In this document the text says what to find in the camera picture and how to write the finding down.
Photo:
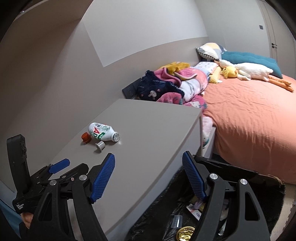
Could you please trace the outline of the person's left hand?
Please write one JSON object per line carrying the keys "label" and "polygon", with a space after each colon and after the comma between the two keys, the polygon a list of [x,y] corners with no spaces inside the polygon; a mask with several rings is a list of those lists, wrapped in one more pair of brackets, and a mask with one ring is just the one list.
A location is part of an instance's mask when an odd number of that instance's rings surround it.
{"label": "person's left hand", "polygon": [[34,216],[34,214],[29,213],[29,212],[23,212],[21,214],[22,221],[25,224],[26,228],[28,228],[28,229],[31,226],[33,216]]}

